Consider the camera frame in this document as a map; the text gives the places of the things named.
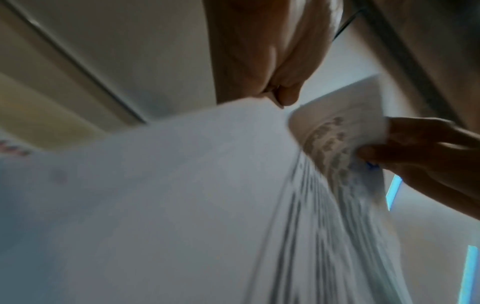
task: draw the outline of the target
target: light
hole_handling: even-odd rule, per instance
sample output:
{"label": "light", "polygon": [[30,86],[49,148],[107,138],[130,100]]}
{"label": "light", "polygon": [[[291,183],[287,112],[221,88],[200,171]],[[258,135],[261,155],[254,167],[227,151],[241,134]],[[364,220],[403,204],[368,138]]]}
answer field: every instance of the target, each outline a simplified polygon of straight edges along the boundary
{"label": "light", "polygon": [[394,203],[395,196],[397,195],[401,184],[402,178],[398,175],[395,175],[393,177],[393,180],[391,181],[390,188],[386,193],[386,205],[388,207],[388,210],[392,208],[392,204]]}
{"label": "light", "polygon": [[463,278],[461,279],[460,294],[458,295],[458,304],[470,304],[478,258],[479,249],[475,246],[468,246]]}

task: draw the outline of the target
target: skin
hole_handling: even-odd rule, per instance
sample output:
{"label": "skin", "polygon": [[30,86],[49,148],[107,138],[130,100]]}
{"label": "skin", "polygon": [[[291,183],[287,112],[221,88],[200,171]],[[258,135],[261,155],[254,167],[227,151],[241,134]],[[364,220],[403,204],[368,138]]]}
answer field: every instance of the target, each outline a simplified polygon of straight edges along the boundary
{"label": "skin", "polygon": [[343,0],[203,0],[218,103],[273,92],[299,98],[324,59]]}
{"label": "skin", "polygon": [[390,118],[385,145],[357,154],[424,195],[480,220],[480,135],[435,118]]}

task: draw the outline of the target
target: paper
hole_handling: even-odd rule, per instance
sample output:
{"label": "paper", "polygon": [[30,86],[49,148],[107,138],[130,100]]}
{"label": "paper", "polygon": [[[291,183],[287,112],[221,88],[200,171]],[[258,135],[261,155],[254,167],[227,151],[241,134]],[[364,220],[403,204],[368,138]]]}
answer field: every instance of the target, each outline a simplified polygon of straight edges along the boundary
{"label": "paper", "polygon": [[380,104],[367,79],[2,164],[1,299],[409,304],[382,173],[352,156]]}

